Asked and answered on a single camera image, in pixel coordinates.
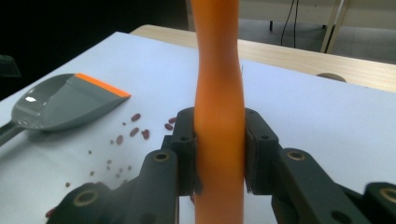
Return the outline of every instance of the table surface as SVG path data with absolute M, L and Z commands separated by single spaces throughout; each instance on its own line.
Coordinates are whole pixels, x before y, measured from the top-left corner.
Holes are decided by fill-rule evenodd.
M 174 32 L 168 33 L 168 38 L 174 37 Z M 72 189 L 96 181 L 114 189 L 124 179 L 136 177 L 145 156 L 172 133 L 163 125 L 193 106 L 198 60 L 194 48 L 115 33 L 1 101 L 0 124 L 6 124 L 14 104 L 35 84 L 77 72 L 132 94 L 107 115 L 80 128 L 54 133 L 26 130 L 0 146 L 0 223 L 45 223 L 45 213 Z M 335 182 L 357 192 L 369 182 L 396 183 L 395 93 L 246 59 L 241 65 L 245 106 L 262 115 L 282 147 L 305 150 Z M 142 117 L 131 122 L 135 113 Z M 130 137 L 134 127 L 149 129 L 149 140 Z M 120 134 L 122 144 L 111 145 L 110 140 Z M 107 160 L 112 160 L 109 171 Z M 245 223 L 276 223 L 270 201 L 271 197 L 246 193 Z M 180 223 L 192 224 L 193 211 L 190 199 L 181 197 Z
M 197 48 L 194 32 L 145 25 L 131 32 L 151 39 Z M 240 59 L 266 63 L 309 75 L 332 73 L 348 83 L 396 92 L 396 65 L 347 58 L 303 49 L 238 40 Z

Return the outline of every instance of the screw hole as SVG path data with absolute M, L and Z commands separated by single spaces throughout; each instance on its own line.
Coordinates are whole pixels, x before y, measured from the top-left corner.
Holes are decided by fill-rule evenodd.
M 332 211 L 332 218 L 342 224 L 352 223 L 349 216 L 339 211 Z
M 382 197 L 386 198 L 388 201 L 396 203 L 396 189 L 385 188 L 379 191 Z
M 166 161 L 169 159 L 169 155 L 163 152 L 160 152 L 154 156 L 155 161 Z
M 93 189 L 87 189 L 82 191 L 80 194 L 78 194 L 73 203 L 75 206 L 77 207 L 81 207 L 81 206 L 87 206 L 93 202 L 96 201 L 96 199 L 98 198 L 99 193 L 96 190 Z
M 297 152 L 297 151 L 290 151 L 287 153 L 288 157 L 295 161 L 303 161 L 305 160 L 305 155 Z

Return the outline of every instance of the cable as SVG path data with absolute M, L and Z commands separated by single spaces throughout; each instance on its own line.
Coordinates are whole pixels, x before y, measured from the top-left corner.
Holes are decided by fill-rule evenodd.
M 300 0 L 297 0 L 296 3 L 296 15 L 294 16 L 294 48 L 296 48 L 296 24 L 297 24 L 297 14 L 298 14 L 298 2 L 300 2 Z
M 294 42 L 294 48 L 296 48 L 296 24 L 297 24 L 297 14 L 298 14 L 298 3 L 300 2 L 300 0 L 296 1 L 296 9 L 295 9 L 295 15 L 294 15 L 294 28 L 293 28 L 293 42 Z M 294 6 L 294 0 L 292 0 L 291 2 L 291 6 L 290 6 L 290 11 L 289 11 L 289 15 L 288 18 L 286 19 L 286 23 L 285 26 L 283 27 L 283 31 L 282 31 L 282 36 L 280 38 L 280 46 L 283 46 L 283 36 L 285 34 L 286 31 L 286 26 L 288 25 L 289 22 L 289 18 L 291 15 L 291 11 L 293 10 L 293 6 Z
M 288 25 L 289 17 L 290 17 L 290 14 L 291 14 L 291 10 L 293 9 L 293 5 L 294 5 L 294 0 L 292 0 L 292 2 L 291 2 L 289 16 L 288 16 L 288 19 L 286 20 L 285 27 L 283 27 L 282 36 L 280 37 L 280 46 L 283 46 L 283 35 L 285 34 L 286 26 Z

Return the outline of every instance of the red bean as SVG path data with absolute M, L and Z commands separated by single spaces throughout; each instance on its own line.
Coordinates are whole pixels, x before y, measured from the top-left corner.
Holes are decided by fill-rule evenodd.
M 129 136 L 133 137 L 135 134 L 137 134 L 139 132 L 139 128 L 134 128 L 131 130 L 131 132 L 129 133 Z
M 177 118 L 171 118 L 171 119 L 169 119 L 168 121 L 169 121 L 170 124 L 173 124 L 173 123 L 176 122 L 176 119 L 177 119 Z
M 173 130 L 173 126 L 170 124 L 165 124 L 165 129 L 172 131 Z
M 116 140 L 116 142 L 117 142 L 117 145 L 121 145 L 121 143 L 122 143 L 122 140 L 123 140 L 123 137 L 122 137 L 122 135 L 119 135 L 119 136 L 117 137 L 117 140 Z
M 195 203 L 195 197 L 194 197 L 194 195 L 192 194 L 192 195 L 190 195 L 190 200 L 191 200 L 191 202 L 192 203 Z
M 149 139 L 149 130 L 146 129 L 145 131 L 143 131 L 142 135 L 143 135 L 144 139 L 148 140 Z
M 132 121 L 132 122 L 135 122 L 135 121 L 139 120 L 140 117 L 141 117 L 140 114 L 137 113 L 137 114 L 135 114 L 135 115 L 133 115 L 133 116 L 131 117 L 131 121 Z
M 52 217 L 53 212 L 55 212 L 56 207 L 52 208 L 46 213 L 46 218 Z

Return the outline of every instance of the gray dustpan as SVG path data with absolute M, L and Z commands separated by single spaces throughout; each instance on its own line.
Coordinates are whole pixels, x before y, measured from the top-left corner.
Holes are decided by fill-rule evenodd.
M 0 128 L 0 146 L 25 130 L 60 131 L 98 119 L 131 95 L 83 74 L 51 77 L 14 105 L 11 121 Z

